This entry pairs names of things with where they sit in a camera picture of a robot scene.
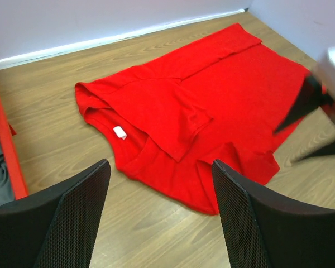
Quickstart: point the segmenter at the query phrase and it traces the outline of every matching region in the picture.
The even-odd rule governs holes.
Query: folded shirt
[[[213,161],[266,184],[279,171],[273,152],[297,123],[276,136],[273,130],[307,73],[235,24],[148,63],[77,83],[75,95],[84,120],[111,144],[118,170],[215,215]]]

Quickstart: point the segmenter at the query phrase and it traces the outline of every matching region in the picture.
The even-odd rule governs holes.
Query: clothing label
[[[127,134],[122,129],[122,127],[117,126],[117,127],[113,128],[113,130],[117,134],[118,138],[122,138],[123,140],[125,140],[125,138],[127,137]]]

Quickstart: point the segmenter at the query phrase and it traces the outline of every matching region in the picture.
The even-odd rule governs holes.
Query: white wall
[[[313,59],[335,45],[335,0],[254,0],[248,11]]]
[[[0,59],[247,8],[252,0],[0,0]]]

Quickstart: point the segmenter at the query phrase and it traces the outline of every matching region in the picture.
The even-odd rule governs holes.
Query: red fabric
[[[235,24],[143,65],[77,83],[75,94],[84,120],[109,140],[118,170],[218,214],[213,160],[266,184],[279,170],[272,153],[296,124],[272,131],[307,72]]]
[[[28,191],[12,140],[12,131],[13,129],[10,128],[7,122],[5,110],[0,100],[0,143],[15,199],[21,199],[28,196]]]
[[[11,135],[15,136],[16,135],[16,131],[12,128],[11,125],[9,125],[9,127],[10,127],[10,131],[11,131]]]

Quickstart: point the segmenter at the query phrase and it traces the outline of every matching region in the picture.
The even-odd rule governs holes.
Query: wooden floor
[[[244,13],[0,71],[0,94],[18,133],[15,144],[31,193],[102,158],[112,165],[92,267],[229,267],[219,217],[190,211],[119,173],[109,143],[81,118],[74,84],[142,64],[236,22],[280,55],[307,68],[313,65],[312,59]],[[335,128],[322,112],[306,118],[275,153],[281,170],[268,187],[335,208],[335,157],[290,163],[332,137]]]

